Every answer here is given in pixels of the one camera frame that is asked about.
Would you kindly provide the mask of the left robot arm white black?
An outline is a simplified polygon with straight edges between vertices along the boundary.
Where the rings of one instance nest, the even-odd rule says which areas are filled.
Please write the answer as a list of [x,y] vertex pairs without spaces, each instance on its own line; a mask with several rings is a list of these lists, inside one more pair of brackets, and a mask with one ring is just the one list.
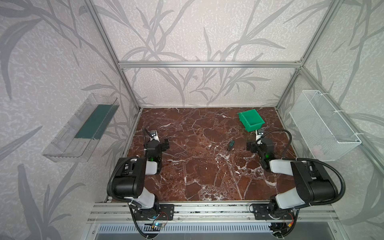
[[150,140],[144,144],[145,155],[120,158],[107,185],[107,194],[125,202],[136,221],[172,220],[175,206],[160,204],[158,197],[145,187],[147,175],[158,175],[162,170],[162,153],[170,148],[169,140]]

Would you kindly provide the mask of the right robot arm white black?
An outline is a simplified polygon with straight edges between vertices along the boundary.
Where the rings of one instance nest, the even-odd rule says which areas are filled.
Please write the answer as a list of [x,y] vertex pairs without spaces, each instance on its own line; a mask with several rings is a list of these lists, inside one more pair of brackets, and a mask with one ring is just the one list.
[[269,139],[247,141],[247,151],[258,154],[265,171],[293,177],[295,187],[272,196],[267,204],[251,204],[250,211],[256,220],[292,217],[294,210],[330,205],[344,196],[346,183],[335,168],[317,159],[275,159],[274,149]]

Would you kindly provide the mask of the green plastic bin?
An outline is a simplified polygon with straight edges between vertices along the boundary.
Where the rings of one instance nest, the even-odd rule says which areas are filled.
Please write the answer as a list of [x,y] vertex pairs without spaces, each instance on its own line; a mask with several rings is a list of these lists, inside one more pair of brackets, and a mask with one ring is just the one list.
[[254,109],[238,113],[238,116],[247,132],[259,130],[265,124],[265,121]]

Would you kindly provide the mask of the green black screwdriver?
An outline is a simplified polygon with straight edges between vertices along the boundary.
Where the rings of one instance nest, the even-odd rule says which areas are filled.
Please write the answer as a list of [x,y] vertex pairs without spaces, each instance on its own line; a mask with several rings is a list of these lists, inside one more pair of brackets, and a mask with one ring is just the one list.
[[230,152],[233,148],[234,148],[234,145],[235,145],[235,141],[234,140],[231,140],[228,144],[228,147],[227,147],[227,152]]

